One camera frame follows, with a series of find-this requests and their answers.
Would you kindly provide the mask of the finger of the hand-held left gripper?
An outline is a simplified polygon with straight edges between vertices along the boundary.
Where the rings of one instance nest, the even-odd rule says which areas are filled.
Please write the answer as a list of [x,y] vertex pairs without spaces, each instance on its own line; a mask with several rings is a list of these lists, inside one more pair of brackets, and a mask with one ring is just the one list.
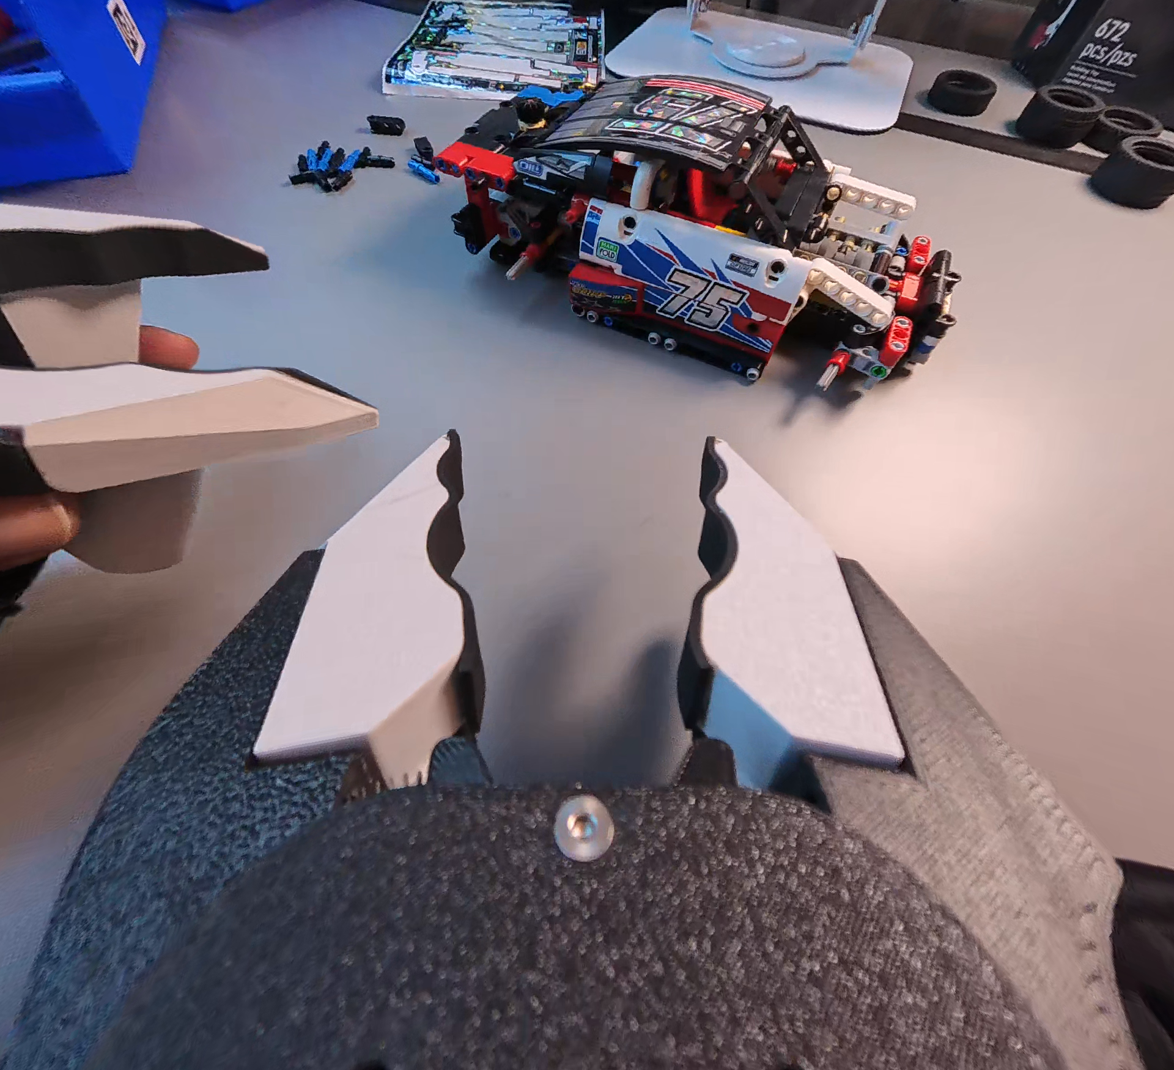
[[2,369],[2,495],[81,495],[68,550],[110,574],[179,563],[201,473],[373,429],[375,405],[293,369]]
[[198,222],[2,204],[2,365],[139,360],[146,277],[265,270],[267,252]]

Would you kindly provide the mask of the pile of black blue pins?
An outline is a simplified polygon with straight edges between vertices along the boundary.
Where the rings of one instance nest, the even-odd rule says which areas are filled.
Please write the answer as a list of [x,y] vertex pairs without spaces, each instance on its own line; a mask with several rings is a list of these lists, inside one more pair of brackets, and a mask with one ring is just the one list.
[[338,193],[351,184],[357,169],[366,167],[393,169],[395,156],[375,153],[371,147],[348,151],[324,140],[316,147],[298,153],[296,169],[289,175],[289,184],[311,184],[326,193]]

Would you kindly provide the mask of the red white lego race car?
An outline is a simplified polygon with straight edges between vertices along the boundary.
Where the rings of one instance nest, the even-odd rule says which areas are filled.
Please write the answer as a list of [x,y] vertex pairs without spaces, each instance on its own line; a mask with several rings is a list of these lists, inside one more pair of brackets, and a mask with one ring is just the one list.
[[916,199],[817,153],[794,109],[708,76],[536,83],[432,156],[463,182],[468,252],[565,274],[576,316],[755,381],[788,330],[819,389],[925,363],[960,272]]

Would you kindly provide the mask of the black lego tire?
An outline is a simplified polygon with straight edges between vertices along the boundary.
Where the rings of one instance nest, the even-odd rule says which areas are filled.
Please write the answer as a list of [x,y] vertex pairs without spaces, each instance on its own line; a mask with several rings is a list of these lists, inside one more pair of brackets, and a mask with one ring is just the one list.
[[1097,114],[1083,144],[1097,153],[1108,155],[1116,151],[1123,140],[1158,138],[1163,129],[1163,122],[1152,113],[1114,103]]
[[925,92],[925,103],[946,114],[975,118],[989,107],[997,91],[999,83],[988,74],[967,67],[949,67],[933,80]]
[[1063,81],[1041,85],[1015,120],[1015,133],[1033,144],[1068,149],[1092,133],[1106,102]]
[[1172,195],[1172,142],[1130,135],[1088,177],[1094,193],[1136,210],[1161,206]]

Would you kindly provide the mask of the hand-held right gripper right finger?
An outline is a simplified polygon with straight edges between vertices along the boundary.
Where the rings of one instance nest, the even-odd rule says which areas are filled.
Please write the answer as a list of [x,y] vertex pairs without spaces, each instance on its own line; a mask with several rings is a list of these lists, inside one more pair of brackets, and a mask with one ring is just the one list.
[[814,758],[902,769],[907,749],[836,552],[724,438],[704,444],[699,495],[708,575],[677,669],[697,745],[761,791]]

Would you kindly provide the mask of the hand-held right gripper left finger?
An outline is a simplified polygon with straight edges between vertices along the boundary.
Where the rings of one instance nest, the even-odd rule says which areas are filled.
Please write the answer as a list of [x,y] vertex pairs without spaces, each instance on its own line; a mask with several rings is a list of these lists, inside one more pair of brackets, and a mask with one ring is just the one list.
[[424,784],[437,744],[476,736],[483,658],[463,559],[463,445],[433,440],[327,541],[252,745],[260,764],[364,755]]

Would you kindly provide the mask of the white desk stand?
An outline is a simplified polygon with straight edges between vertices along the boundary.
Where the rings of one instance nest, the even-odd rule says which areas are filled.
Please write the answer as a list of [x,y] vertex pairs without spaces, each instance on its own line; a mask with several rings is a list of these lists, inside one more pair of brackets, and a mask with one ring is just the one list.
[[657,10],[609,49],[616,78],[677,74],[739,80],[803,122],[861,135],[892,127],[902,113],[913,58],[874,43],[889,0],[876,0],[852,36],[713,8],[710,0]]

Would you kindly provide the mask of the person's left hand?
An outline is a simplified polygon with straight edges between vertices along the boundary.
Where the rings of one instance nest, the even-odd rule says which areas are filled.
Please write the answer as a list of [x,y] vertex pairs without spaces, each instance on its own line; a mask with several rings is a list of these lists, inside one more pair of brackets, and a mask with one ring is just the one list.
[[[139,360],[156,367],[190,370],[198,343],[176,330],[143,325]],[[2,572],[20,568],[66,544],[79,533],[82,500],[75,493],[48,491],[2,497]]]

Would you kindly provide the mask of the dark clothing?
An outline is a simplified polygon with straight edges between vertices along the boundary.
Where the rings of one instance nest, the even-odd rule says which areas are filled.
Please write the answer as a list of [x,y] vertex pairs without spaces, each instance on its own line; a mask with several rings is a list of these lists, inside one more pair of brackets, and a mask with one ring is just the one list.
[[1117,987],[1145,1067],[1172,1067],[1172,870],[1117,857]]

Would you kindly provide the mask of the lego instruction booklet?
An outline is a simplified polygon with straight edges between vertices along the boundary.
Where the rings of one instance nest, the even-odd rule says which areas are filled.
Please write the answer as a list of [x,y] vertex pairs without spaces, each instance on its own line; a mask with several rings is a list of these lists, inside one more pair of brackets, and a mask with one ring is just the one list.
[[605,78],[602,16],[558,1],[430,0],[382,67],[386,94],[503,98]]

